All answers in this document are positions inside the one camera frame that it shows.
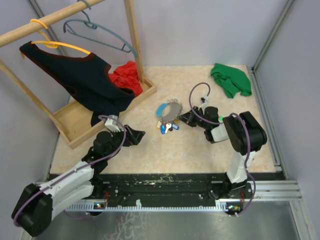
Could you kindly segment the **large keyring with blue handle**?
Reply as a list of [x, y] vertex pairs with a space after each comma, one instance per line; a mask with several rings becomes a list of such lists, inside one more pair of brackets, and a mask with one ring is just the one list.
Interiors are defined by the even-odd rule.
[[155, 115], [161, 123], [171, 124], [181, 114], [183, 105], [177, 99], [171, 99], [158, 106]]

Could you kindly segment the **bunch of tagged keys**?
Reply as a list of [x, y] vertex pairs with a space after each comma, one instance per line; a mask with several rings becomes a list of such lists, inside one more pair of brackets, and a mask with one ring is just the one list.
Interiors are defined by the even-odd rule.
[[161, 121], [157, 122], [156, 129], [160, 131], [162, 135], [172, 132], [173, 130], [179, 130], [178, 126], [179, 121], [174, 120], [172, 123], [163, 123]]

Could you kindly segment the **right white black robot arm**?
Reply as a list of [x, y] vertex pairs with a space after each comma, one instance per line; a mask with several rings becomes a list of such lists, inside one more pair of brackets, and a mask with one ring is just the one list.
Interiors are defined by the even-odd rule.
[[222, 197], [235, 198], [246, 188], [248, 167], [255, 155], [267, 143], [267, 134], [251, 112], [232, 113], [219, 120], [219, 110], [214, 106], [193, 107], [178, 117], [190, 127], [201, 127], [211, 144], [230, 141], [233, 148], [231, 165], [224, 174], [221, 184], [210, 189], [210, 196], [216, 200]]

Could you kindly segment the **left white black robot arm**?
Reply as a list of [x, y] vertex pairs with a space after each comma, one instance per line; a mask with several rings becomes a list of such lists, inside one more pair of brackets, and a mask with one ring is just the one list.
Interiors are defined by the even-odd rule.
[[104, 186], [100, 173], [121, 147], [138, 145], [145, 131], [129, 125], [119, 132], [101, 131], [96, 135], [87, 154], [73, 168], [40, 185], [27, 185], [11, 214], [16, 227], [37, 237], [66, 208], [84, 198], [99, 198]]

